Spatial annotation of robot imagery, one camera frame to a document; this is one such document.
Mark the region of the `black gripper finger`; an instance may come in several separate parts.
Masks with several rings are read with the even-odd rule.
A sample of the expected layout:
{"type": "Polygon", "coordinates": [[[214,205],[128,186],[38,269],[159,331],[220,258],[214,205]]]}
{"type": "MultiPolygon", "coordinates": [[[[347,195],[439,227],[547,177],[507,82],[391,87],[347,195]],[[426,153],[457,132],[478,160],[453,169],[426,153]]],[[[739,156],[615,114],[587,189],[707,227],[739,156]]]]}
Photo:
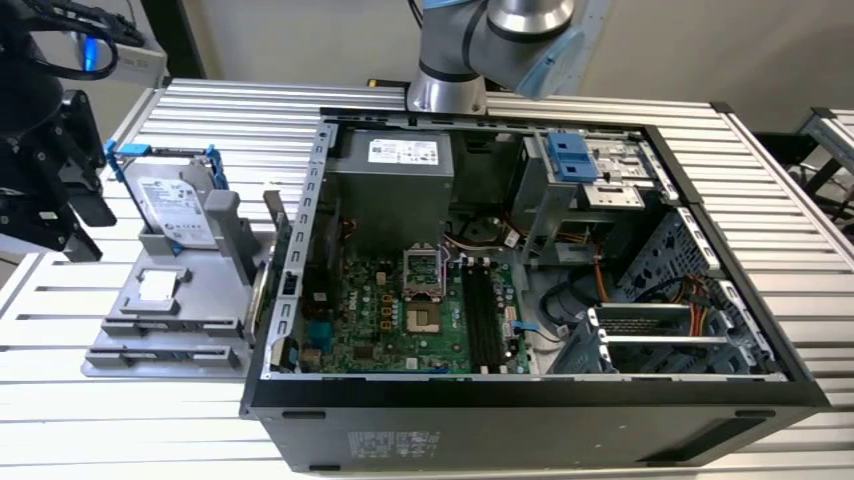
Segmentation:
{"type": "Polygon", "coordinates": [[[95,262],[103,252],[87,233],[104,225],[103,158],[74,149],[2,146],[2,249],[95,262]]]}
{"type": "Polygon", "coordinates": [[[70,203],[87,226],[110,227],[116,217],[103,198],[99,177],[106,156],[88,95],[82,90],[63,94],[56,140],[64,155],[60,179],[70,203]]]}

